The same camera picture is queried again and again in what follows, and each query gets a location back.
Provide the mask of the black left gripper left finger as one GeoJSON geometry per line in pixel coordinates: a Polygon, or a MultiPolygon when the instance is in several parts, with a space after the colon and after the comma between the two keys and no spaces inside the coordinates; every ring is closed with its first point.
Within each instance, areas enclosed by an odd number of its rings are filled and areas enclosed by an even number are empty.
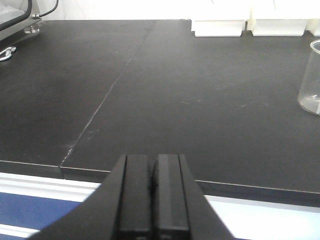
{"type": "Polygon", "coordinates": [[[145,155],[122,155],[83,203],[31,240],[150,240],[151,177],[145,155]]]}

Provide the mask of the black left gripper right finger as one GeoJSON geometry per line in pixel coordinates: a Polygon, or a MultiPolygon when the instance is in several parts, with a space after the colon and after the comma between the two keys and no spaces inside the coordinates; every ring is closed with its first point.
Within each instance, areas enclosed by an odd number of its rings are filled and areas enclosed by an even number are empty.
{"type": "Polygon", "coordinates": [[[233,240],[183,155],[160,154],[153,168],[154,240],[233,240]]]}

